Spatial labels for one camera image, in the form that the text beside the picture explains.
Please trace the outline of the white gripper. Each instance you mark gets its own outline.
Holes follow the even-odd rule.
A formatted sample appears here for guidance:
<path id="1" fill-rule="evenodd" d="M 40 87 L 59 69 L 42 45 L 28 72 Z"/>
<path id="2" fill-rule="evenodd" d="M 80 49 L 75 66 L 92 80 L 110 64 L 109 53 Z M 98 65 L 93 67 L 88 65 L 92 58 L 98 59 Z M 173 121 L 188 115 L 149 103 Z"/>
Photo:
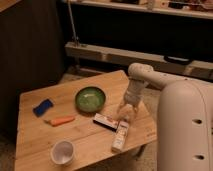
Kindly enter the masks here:
<path id="1" fill-rule="evenodd" d="M 129 81 L 129 85 L 127 87 L 127 90 L 124 93 L 124 102 L 121 102 L 117 109 L 117 116 L 122 115 L 122 110 L 125 108 L 127 104 L 130 104 L 134 107 L 131 107 L 129 117 L 130 122 L 133 122 L 139 112 L 139 108 L 137 107 L 142 99 L 142 91 L 144 88 L 148 86 L 148 83 L 146 81 L 140 81 L 131 79 Z"/>

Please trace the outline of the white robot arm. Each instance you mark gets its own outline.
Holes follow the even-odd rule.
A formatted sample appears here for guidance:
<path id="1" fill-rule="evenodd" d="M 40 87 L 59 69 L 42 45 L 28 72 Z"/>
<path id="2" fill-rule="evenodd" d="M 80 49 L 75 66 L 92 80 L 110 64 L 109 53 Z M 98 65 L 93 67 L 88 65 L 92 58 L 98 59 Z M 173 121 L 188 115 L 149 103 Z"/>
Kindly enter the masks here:
<path id="1" fill-rule="evenodd" d="M 147 85 L 161 90 L 157 171 L 213 171 L 213 83 L 132 63 L 122 106 L 139 108 Z"/>

